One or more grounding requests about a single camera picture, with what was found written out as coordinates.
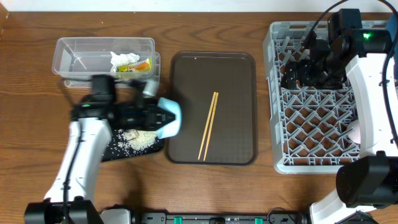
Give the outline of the light blue bowl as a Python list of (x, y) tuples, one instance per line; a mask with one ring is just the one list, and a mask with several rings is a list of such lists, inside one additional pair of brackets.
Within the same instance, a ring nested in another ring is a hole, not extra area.
[(165, 139), (176, 136), (182, 124), (182, 110), (180, 105), (176, 101), (160, 98), (157, 106), (165, 112), (165, 124), (162, 124), (156, 131), (157, 137)]

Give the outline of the white rice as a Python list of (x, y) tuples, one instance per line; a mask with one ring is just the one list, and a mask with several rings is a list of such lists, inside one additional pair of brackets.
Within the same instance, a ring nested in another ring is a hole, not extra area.
[(108, 144), (108, 149), (112, 156), (133, 157), (150, 152), (158, 143), (159, 139), (155, 131), (119, 129)]

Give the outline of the yellow green snack wrapper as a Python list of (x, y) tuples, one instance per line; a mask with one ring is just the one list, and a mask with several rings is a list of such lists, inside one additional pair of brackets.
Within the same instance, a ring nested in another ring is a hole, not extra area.
[(152, 59), (116, 67), (117, 72), (149, 72), (152, 69)]

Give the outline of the wooden chopstick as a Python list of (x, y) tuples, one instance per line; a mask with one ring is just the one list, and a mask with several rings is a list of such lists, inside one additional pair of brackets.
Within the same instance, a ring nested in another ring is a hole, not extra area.
[(208, 148), (209, 148), (209, 145), (210, 145), (210, 139), (211, 139), (211, 134), (212, 134), (212, 129), (213, 129), (213, 123), (214, 123), (215, 114), (216, 114), (216, 107), (217, 107), (217, 103), (218, 103), (219, 93), (218, 92), (214, 92), (214, 94), (215, 94), (215, 99), (214, 99), (213, 106), (212, 106), (212, 111), (211, 111), (211, 116), (210, 116), (210, 124), (208, 125), (208, 133), (207, 133), (208, 135), (207, 135), (207, 138), (206, 138), (205, 154), (204, 154), (204, 157), (203, 157), (203, 161), (206, 161), (206, 157), (207, 157), (207, 154), (208, 154)]
[(209, 129), (209, 123), (210, 123), (210, 119), (211, 119), (212, 114), (213, 114), (213, 107), (215, 105), (216, 97), (217, 97), (217, 92), (214, 92), (213, 96), (212, 96), (212, 100), (211, 100), (208, 116), (207, 116), (207, 119), (206, 119), (206, 124), (205, 124), (205, 128), (204, 128), (202, 140), (201, 140), (200, 150), (199, 150), (199, 153), (198, 153), (198, 160), (201, 158), (201, 153), (202, 153), (202, 150), (203, 150), (205, 139), (207, 137), (207, 130)]

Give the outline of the white napkin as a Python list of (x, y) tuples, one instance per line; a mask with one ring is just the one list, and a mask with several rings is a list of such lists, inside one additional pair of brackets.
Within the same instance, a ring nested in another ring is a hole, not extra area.
[(114, 52), (110, 52), (110, 54), (111, 54), (111, 64), (112, 64), (111, 72), (116, 72), (116, 69), (118, 67), (136, 63), (140, 59), (140, 56), (134, 53), (118, 55)]

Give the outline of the pink plastic cup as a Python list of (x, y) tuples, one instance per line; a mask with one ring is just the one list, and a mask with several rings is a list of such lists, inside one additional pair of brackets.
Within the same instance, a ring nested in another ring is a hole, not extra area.
[(360, 125), (359, 120), (352, 121), (348, 126), (347, 130), (348, 138), (356, 144), (361, 144), (361, 132), (360, 132)]

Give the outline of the dark blue plate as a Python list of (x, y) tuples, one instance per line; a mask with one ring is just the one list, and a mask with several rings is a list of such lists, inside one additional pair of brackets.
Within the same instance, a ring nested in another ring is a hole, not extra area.
[[(391, 35), (391, 39), (394, 40), (395, 36), (396, 36), (396, 32), (397, 32), (397, 19), (395, 17), (395, 15), (392, 15), (387, 24), (386, 24), (386, 30), (388, 30), (390, 32)], [(393, 59), (394, 59), (394, 79), (397, 80), (398, 79), (398, 43), (396, 43), (395, 47), (394, 47), (394, 54), (393, 54)]]

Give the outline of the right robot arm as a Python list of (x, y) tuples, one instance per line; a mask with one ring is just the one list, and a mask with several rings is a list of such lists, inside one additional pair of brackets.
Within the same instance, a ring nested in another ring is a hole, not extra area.
[(340, 167), (336, 187), (313, 203), (305, 223), (360, 222), (365, 214), (397, 203), (397, 93), (392, 55), (397, 37), (365, 29), (358, 9), (328, 16), (328, 38), (310, 31), (302, 45), (310, 56), (290, 62), (281, 85), (338, 90), (349, 82), (356, 101), (360, 157)]

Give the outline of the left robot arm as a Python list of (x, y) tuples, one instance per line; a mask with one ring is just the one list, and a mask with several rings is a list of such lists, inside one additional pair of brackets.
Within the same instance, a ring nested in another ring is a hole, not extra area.
[(158, 139), (176, 136), (182, 123), (180, 105), (155, 98), (157, 82), (133, 80), (140, 92), (118, 103), (111, 75), (93, 75), (90, 94), (72, 105), (69, 140), (60, 170), (42, 202), (29, 203), (26, 223), (139, 223), (134, 210), (115, 205), (98, 212), (93, 205), (96, 180), (115, 129), (153, 131)]

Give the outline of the grey dishwasher rack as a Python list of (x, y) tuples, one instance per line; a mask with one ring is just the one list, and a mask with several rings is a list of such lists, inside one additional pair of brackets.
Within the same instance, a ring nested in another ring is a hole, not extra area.
[(270, 93), (270, 131), (274, 169), (280, 174), (334, 174), (360, 157), (360, 144), (348, 138), (347, 126), (358, 119), (349, 82), (339, 90), (280, 86), (285, 65), (309, 57), (302, 41), (310, 30), (327, 39), (322, 21), (273, 22), (263, 41)]

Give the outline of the black plastic bin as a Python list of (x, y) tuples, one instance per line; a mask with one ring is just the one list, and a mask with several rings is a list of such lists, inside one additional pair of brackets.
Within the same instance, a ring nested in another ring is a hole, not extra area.
[(155, 131), (116, 129), (112, 140), (106, 146), (103, 162), (127, 159), (159, 152), (165, 140), (159, 139)]

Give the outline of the brown serving tray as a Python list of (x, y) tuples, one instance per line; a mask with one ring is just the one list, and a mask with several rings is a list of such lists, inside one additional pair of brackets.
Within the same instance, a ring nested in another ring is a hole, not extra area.
[[(218, 103), (206, 161), (198, 160), (212, 96)], [(179, 52), (170, 66), (170, 98), (180, 104), (182, 125), (166, 157), (176, 164), (245, 166), (257, 143), (256, 64), (247, 53)]]

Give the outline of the clear plastic bin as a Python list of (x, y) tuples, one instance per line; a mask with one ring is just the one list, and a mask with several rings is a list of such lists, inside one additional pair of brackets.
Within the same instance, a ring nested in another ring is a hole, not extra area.
[[(134, 53), (138, 62), (152, 59), (149, 72), (111, 72), (111, 54)], [(149, 37), (63, 37), (57, 41), (52, 71), (65, 79), (68, 88), (89, 88), (93, 75), (110, 75), (121, 88), (129, 80), (160, 80), (160, 54), (155, 51), (155, 42)]]

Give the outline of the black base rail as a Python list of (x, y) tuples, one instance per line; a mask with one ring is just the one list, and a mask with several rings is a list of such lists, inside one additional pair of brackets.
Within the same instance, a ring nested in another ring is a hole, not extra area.
[(301, 213), (289, 213), (277, 210), (263, 215), (237, 214), (166, 214), (143, 213), (143, 224), (304, 224), (310, 223)]

